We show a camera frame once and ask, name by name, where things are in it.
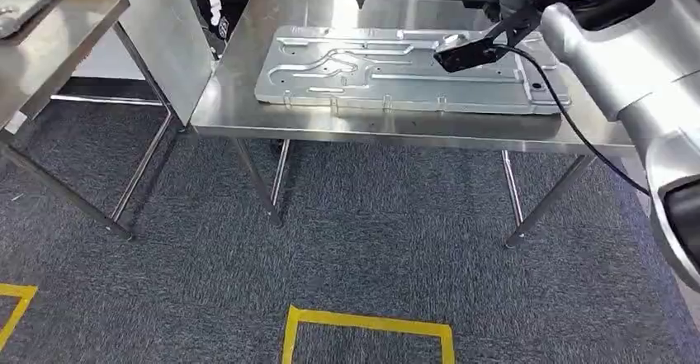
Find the stainless steel table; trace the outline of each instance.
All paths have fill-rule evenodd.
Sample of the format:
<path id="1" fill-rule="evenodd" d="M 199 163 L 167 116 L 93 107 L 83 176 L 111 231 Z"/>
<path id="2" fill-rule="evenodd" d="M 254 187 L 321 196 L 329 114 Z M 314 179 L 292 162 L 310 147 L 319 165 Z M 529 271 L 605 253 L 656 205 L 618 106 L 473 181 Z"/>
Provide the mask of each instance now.
<path id="1" fill-rule="evenodd" d="M 49 103 L 51 95 L 68 81 L 80 61 L 113 26 L 156 96 L 165 106 L 168 115 L 111 216 L 104 215 L 78 193 L 15 149 L 10 144 L 12 136 L 6 130 L 0 135 L 0 153 L 18 167 L 38 177 L 54 192 L 74 203 L 108 230 L 131 239 L 132 233 L 124 230 L 117 221 L 148 167 L 153 152 L 173 118 L 173 113 L 160 87 L 118 22 L 119 16 L 128 7 L 128 0 L 56 0 L 39 16 L 30 20 L 19 33 L 0 41 L 0 126 L 5 126 L 18 111 L 35 117 Z"/>
<path id="2" fill-rule="evenodd" d="M 191 119 L 203 135 L 227 135 L 251 172 L 253 185 L 275 224 L 276 201 L 290 139 L 380 141 L 468 149 L 500 150 L 518 226 L 508 245 L 525 231 L 594 160 L 560 116 L 497 116 L 449 112 L 370 111 L 329 106 L 262 104 L 253 94 L 273 34 L 279 26 L 375 27 L 406 29 L 484 29 L 480 12 L 460 2 L 434 0 L 250 0 L 218 69 Z M 608 156 L 636 156 L 621 125 L 606 121 L 570 72 L 565 73 L 579 128 Z M 284 139 L 272 194 L 251 162 L 242 138 Z M 523 219 L 508 151 L 578 154 L 564 177 Z"/>

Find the carpet floor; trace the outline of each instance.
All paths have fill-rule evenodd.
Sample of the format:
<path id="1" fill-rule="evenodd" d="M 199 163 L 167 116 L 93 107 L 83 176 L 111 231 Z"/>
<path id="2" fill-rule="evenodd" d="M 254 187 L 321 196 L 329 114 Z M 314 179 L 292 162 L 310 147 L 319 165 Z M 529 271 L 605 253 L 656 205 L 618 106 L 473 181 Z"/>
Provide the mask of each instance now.
<path id="1" fill-rule="evenodd" d="M 162 118 L 52 102 L 17 146 L 109 211 Z M 249 145 L 271 181 L 269 142 Z M 572 160 L 512 159 L 526 212 Z M 295 142 L 289 164 L 278 229 L 228 139 L 173 126 L 127 243 L 3 163 L 0 282 L 39 290 L 0 362 L 280 362 L 290 305 L 450 324 L 457 362 L 700 362 L 634 192 L 599 163 L 516 250 L 499 153 Z M 294 362 L 440 357 L 437 338 L 302 323 Z"/>

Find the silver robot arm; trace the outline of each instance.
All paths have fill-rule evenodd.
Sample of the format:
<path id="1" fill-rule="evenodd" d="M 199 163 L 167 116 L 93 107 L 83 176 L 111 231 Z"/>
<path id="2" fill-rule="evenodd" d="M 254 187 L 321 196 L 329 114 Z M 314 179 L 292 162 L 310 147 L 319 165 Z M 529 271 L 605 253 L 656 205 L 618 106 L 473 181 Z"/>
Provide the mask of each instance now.
<path id="1" fill-rule="evenodd" d="M 517 43 L 518 31 L 539 24 L 608 120 L 621 121 L 646 170 L 657 243 L 700 291 L 700 0 L 520 0 L 518 7 L 530 12 L 506 8 L 511 14 L 492 36 L 506 32 Z M 483 53 L 488 42 L 446 44 L 436 59 L 449 71 L 474 65 L 455 65 L 464 64 L 460 55 L 481 52 L 478 64 L 502 57 Z"/>

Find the aluminum panel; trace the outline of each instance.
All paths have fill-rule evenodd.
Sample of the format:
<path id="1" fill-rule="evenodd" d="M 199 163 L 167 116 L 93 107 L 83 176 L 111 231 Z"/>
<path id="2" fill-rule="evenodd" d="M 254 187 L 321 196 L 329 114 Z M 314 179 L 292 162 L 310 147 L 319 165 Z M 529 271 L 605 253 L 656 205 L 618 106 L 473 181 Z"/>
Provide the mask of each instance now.
<path id="1" fill-rule="evenodd" d="M 449 35 L 478 31 L 280 27 L 255 87 L 261 102 L 403 111 L 554 114 L 559 109 L 537 71 L 515 54 L 498 63 L 446 73 L 433 60 Z M 520 45 L 544 67 L 570 105 L 557 61 L 538 33 Z"/>

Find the yellow tape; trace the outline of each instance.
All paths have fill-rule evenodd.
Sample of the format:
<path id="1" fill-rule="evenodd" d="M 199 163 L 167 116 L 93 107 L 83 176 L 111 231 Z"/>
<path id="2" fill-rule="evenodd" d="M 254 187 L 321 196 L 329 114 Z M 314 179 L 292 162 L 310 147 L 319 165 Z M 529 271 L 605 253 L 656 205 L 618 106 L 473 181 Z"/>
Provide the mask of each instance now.
<path id="1" fill-rule="evenodd" d="M 294 344 L 296 342 L 296 329 L 299 323 L 358 327 L 362 329 L 375 329 L 377 331 L 412 333 L 415 335 L 438 337 L 440 338 L 440 344 L 442 346 L 442 364 L 454 364 L 455 362 L 452 329 L 447 324 L 358 316 L 355 314 L 333 313 L 322 310 L 304 310 L 297 309 L 293 305 L 290 305 L 289 314 L 286 318 L 285 340 L 282 347 L 282 364 L 291 364 L 291 357 L 294 353 Z"/>
<path id="2" fill-rule="evenodd" d="M 20 318 L 29 306 L 29 302 L 34 298 L 36 290 L 38 290 L 36 286 L 14 286 L 12 284 L 0 283 L 0 295 L 14 296 L 20 299 L 19 303 L 12 311 L 12 314 L 10 314 L 10 319 L 8 319 L 7 323 L 0 329 L 0 351 L 5 347 L 5 343 L 10 338 L 10 335 L 12 335 L 12 331 L 15 330 L 17 323 L 19 323 Z"/>

